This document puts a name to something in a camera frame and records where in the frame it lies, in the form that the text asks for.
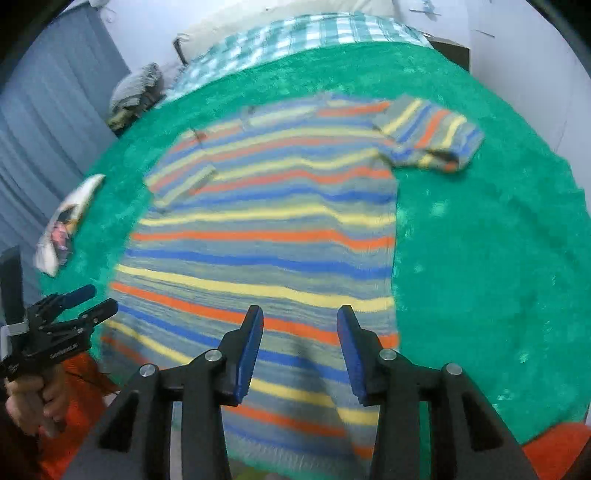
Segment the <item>metal screw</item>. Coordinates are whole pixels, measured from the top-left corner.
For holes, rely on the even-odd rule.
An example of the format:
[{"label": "metal screw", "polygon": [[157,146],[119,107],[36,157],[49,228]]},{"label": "metal screw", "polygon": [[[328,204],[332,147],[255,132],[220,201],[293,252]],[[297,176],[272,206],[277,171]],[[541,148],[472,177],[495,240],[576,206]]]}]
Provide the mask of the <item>metal screw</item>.
[{"label": "metal screw", "polygon": [[209,350],[205,352],[205,360],[208,362],[217,362],[222,358],[220,350]]},{"label": "metal screw", "polygon": [[392,350],[391,348],[383,348],[379,351],[379,357],[382,360],[395,360],[396,350]]},{"label": "metal screw", "polygon": [[445,370],[447,370],[447,373],[450,375],[461,375],[463,372],[462,367],[458,364],[447,364]]},{"label": "metal screw", "polygon": [[139,374],[142,377],[149,377],[150,375],[153,375],[155,371],[156,367],[152,364],[145,364],[139,368]]}]

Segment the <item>blue curtain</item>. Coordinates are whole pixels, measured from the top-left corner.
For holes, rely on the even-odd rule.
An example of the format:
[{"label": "blue curtain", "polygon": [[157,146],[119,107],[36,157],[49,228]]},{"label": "blue curtain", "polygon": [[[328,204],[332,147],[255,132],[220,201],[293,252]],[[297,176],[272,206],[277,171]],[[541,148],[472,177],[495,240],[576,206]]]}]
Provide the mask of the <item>blue curtain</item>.
[{"label": "blue curtain", "polygon": [[37,37],[0,92],[0,249],[21,246],[27,304],[40,297],[33,255],[47,222],[116,141],[105,120],[128,73],[85,4]]}]

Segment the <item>human hand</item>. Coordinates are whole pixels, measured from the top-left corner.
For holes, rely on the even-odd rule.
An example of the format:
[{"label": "human hand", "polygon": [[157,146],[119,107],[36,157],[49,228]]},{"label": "human hand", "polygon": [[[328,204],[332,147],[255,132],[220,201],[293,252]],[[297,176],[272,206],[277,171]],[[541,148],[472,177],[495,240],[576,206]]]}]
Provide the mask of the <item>human hand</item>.
[{"label": "human hand", "polygon": [[[49,382],[44,385],[41,377],[25,375],[6,383],[9,395],[6,410],[12,421],[27,435],[37,434],[43,417],[54,421],[63,420],[70,404],[66,385],[66,373],[61,365],[51,369]],[[46,402],[43,409],[34,408],[27,395],[41,393]]]}]

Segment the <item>finger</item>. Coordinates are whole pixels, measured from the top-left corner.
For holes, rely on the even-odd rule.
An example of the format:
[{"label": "finger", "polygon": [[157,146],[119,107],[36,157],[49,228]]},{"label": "finger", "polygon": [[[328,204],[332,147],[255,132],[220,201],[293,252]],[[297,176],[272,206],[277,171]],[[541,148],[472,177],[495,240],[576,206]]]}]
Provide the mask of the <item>finger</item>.
[{"label": "finger", "polygon": [[29,403],[20,395],[6,401],[6,410],[12,421],[27,435],[35,435],[40,425],[39,414],[33,412]]},{"label": "finger", "polygon": [[62,393],[66,389],[66,383],[63,381],[63,377],[55,375],[49,385],[47,385],[41,395],[43,396],[43,400],[49,402],[54,398],[58,397],[60,393]]},{"label": "finger", "polygon": [[43,415],[54,420],[63,420],[68,411],[69,404],[69,396],[66,392],[63,392],[43,407]]},{"label": "finger", "polygon": [[26,392],[36,392],[43,388],[43,379],[33,375],[23,375],[22,377],[7,383],[6,389],[10,395],[16,395]]}]

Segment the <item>yellow stripe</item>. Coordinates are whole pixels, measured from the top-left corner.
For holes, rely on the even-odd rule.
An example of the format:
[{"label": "yellow stripe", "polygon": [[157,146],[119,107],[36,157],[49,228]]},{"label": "yellow stripe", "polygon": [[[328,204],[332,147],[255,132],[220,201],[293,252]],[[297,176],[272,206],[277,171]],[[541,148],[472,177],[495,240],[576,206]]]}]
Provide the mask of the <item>yellow stripe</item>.
[{"label": "yellow stripe", "polygon": [[320,203],[308,203],[286,208],[262,208],[231,210],[228,212],[193,212],[186,215],[162,216],[160,218],[142,218],[139,222],[147,226],[180,225],[190,222],[233,222],[240,220],[287,220],[313,215],[327,215],[344,225],[363,225],[380,227],[395,222],[393,213],[367,215],[364,213],[341,213]]},{"label": "yellow stripe", "polygon": [[205,129],[205,132],[220,132],[222,130],[227,130],[228,128],[239,127],[242,125],[242,120],[230,120],[229,122],[223,122],[221,124],[212,125]]},{"label": "yellow stripe", "polygon": [[402,115],[400,115],[398,118],[395,118],[394,120],[392,120],[392,122],[390,122],[385,127],[382,127],[382,132],[384,132],[386,135],[390,135],[391,133],[394,133],[404,122],[406,122],[411,117],[411,115],[422,104],[422,102],[423,101],[420,98],[413,101],[406,108],[406,110],[404,112],[402,112]]},{"label": "yellow stripe", "polygon": [[429,166],[429,164],[431,163],[431,160],[433,159],[433,155],[431,155],[430,153],[426,154],[423,158],[421,158],[418,162],[417,165],[420,168],[427,168]]},{"label": "yellow stripe", "polygon": [[149,187],[159,181],[166,175],[174,172],[178,168],[189,165],[208,155],[217,155],[220,153],[227,153],[240,148],[250,147],[265,142],[274,140],[283,140],[287,138],[297,137],[359,137],[359,138],[383,138],[379,131],[369,130],[367,128],[353,128],[353,127],[331,127],[331,128],[293,128],[289,130],[282,130],[279,132],[272,132],[269,134],[259,135],[257,137],[239,140],[230,144],[219,145],[217,147],[206,148],[198,150],[184,158],[181,158],[169,165],[166,165],[162,170],[156,172],[154,175],[146,179],[146,185]]},{"label": "yellow stripe", "polygon": [[284,398],[285,400],[293,400],[301,403],[310,403],[318,405],[319,407],[334,407],[335,403],[332,398],[325,393],[307,392],[305,390],[298,390],[297,388],[286,387],[285,385],[277,385],[274,383],[265,382],[259,378],[251,380],[251,388],[257,392],[266,393],[273,397]]},{"label": "yellow stripe", "polygon": [[363,411],[354,410],[352,408],[337,408],[339,417],[345,423],[352,423],[355,425],[368,425],[375,426],[378,424],[379,410],[378,411]]},{"label": "yellow stripe", "polygon": [[207,280],[205,278],[191,277],[177,273],[149,270],[147,268],[127,267],[117,265],[118,271],[134,277],[149,278],[151,280],[166,281],[176,285],[198,288],[200,290],[220,291],[235,295],[248,297],[266,297],[270,299],[292,300],[304,305],[324,307],[328,309],[339,309],[343,305],[351,305],[359,312],[383,312],[394,306],[394,299],[391,296],[376,297],[374,299],[362,300],[346,295],[321,295],[306,291],[293,290],[292,288],[274,285],[256,285],[248,283],[232,283],[219,280]]},{"label": "yellow stripe", "polygon": [[352,102],[350,100],[329,100],[326,105],[329,107],[342,107],[349,105],[358,105],[359,102]]},{"label": "yellow stripe", "polygon": [[358,152],[343,155],[332,160],[311,161],[306,158],[288,157],[282,160],[269,160],[263,163],[257,163],[248,167],[235,168],[227,172],[220,173],[212,181],[218,183],[220,181],[227,181],[233,179],[241,179],[246,176],[255,175],[257,173],[267,173],[277,170],[286,170],[293,167],[310,167],[315,170],[333,170],[336,168],[352,165],[367,158],[377,156],[379,151],[377,148],[365,148]]},{"label": "yellow stripe", "polygon": [[453,141],[453,136],[456,134],[458,127],[460,127],[460,125],[465,122],[466,122],[466,117],[463,115],[460,115],[458,118],[456,118],[449,125],[449,130],[447,131],[447,135],[446,135],[445,139],[443,140],[443,142],[441,143],[440,148],[449,148],[451,146],[452,141]]},{"label": "yellow stripe", "polygon": [[196,184],[202,180],[204,180],[207,176],[211,176],[215,174],[216,169],[212,165],[207,165],[199,170],[195,175],[190,176],[187,180],[185,180],[181,185],[178,187],[170,190],[161,200],[155,200],[154,205],[156,207],[165,207],[174,199],[176,199],[179,195],[188,191],[188,189],[194,188]]},{"label": "yellow stripe", "polygon": [[191,360],[193,360],[191,357],[183,355],[181,352],[177,352],[176,350],[173,350],[171,348],[168,348],[167,346],[164,346],[161,343],[152,340],[150,337],[146,337],[145,335],[136,332],[135,330],[129,328],[127,325],[123,325],[122,323],[119,323],[116,320],[107,320],[106,324],[110,328],[114,328],[116,330],[119,330],[121,333],[130,336],[142,345],[145,345],[146,347],[152,349],[154,352],[170,358],[175,363],[186,365]]},{"label": "yellow stripe", "polygon": [[260,127],[261,125],[265,125],[269,122],[277,122],[278,120],[285,120],[287,118],[292,118],[295,116],[305,115],[306,113],[310,113],[316,110],[315,106],[308,105],[308,106],[298,106],[293,107],[287,110],[279,110],[277,112],[265,113],[263,115],[252,116],[246,120],[247,124],[250,124],[254,127]]},{"label": "yellow stripe", "polygon": [[[168,348],[152,340],[151,338],[134,331],[127,325],[117,322],[116,320],[107,320],[106,325],[115,330],[119,330],[121,333],[133,338],[154,352],[170,358],[173,362],[179,365],[187,365],[193,360],[193,358],[172,350],[171,348]],[[332,398],[330,398],[329,395],[299,390],[297,388],[286,387],[285,385],[273,384],[258,378],[251,379],[250,388],[257,392],[271,395],[273,397],[283,398],[285,400],[309,403],[320,407],[335,407],[335,403],[332,401]],[[345,423],[369,426],[378,424],[379,414],[376,412],[357,411],[352,408],[337,408],[337,412]]]}]

